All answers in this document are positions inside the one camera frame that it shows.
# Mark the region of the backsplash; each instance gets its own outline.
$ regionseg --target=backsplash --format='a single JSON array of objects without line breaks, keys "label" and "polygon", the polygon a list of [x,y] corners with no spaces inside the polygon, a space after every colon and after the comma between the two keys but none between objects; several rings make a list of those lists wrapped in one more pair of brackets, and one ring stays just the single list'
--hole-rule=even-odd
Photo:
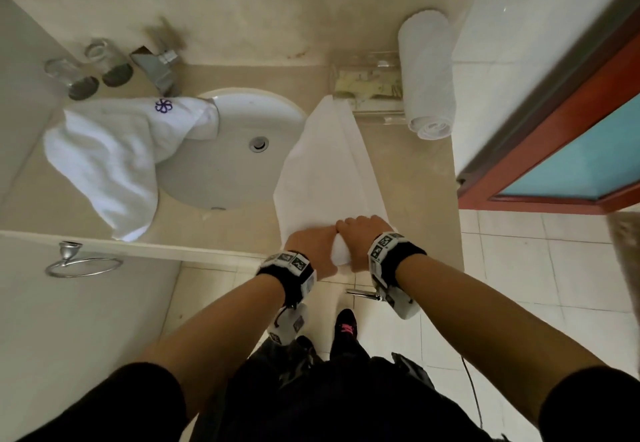
[{"label": "backsplash", "polygon": [[336,49],[396,50],[402,22],[435,8],[456,36],[474,0],[14,0],[76,58],[92,38],[155,49],[168,23],[188,64],[325,65]]}]

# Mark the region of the wooden frame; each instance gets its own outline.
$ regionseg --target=wooden frame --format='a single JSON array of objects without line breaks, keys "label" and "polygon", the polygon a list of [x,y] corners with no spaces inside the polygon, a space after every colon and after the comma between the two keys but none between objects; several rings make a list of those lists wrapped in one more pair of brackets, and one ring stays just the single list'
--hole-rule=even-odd
[{"label": "wooden frame", "polygon": [[[640,8],[540,106],[537,116],[534,114],[510,141],[505,141],[499,157],[464,177],[466,180],[458,190],[460,208],[606,214],[640,202],[640,182],[594,201],[499,195],[639,93]],[[544,115],[551,107],[553,111]]]}]

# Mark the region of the hand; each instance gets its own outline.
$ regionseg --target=hand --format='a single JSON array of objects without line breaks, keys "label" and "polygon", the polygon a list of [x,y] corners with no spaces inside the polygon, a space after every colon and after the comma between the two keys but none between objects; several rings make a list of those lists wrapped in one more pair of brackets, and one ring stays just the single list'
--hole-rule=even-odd
[{"label": "hand", "polygon": [[289,236],[284,249],[307,257],[316,270],[317,279],[322,280],[338,273],[338,267],[331,261],[333,240],[337,234],[335,226],[303,229]]},{"label": "hand", "polygon": [[383,233],[394,230],[380,216],[347,218],[344,221],[338,221],[335,227],[347,244],[351,254],[352,272],[369,270],[369,256],[367,254],[373,244],[373,240]]}]

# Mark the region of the white sink basin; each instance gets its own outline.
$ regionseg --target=white sink basin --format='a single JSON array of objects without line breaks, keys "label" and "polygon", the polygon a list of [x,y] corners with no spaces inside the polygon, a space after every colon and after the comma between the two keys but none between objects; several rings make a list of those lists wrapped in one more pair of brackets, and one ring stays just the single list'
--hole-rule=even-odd
[{"label": "white sink basin", "polygon": [[307,115],[267,91],[226,88],[201,95],[220,112],[218,137],[186,139],[157,165],[161,189],[203,209],[230,209],[271,200],[282,164]]}]

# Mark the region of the black shirt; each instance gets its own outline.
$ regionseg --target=black shirt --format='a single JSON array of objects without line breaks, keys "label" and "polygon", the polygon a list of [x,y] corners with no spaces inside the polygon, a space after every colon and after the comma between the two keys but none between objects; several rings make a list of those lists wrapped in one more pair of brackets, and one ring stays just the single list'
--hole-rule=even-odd
[{"label": "black shirt", "polygon": [[[283,388],[256,386],[233,397],[227,401],[235,408],[225,409],[216,428],[200,430],[199,440],[491,440],[457,404],[382,358],[323,363]],[[637,439],[639,414],[638,380],[604,366],[589,368],[551,391],[540,433],[545,441]],[[187,423],[172,374],[134,363],[22,440],[177,442]]]}]

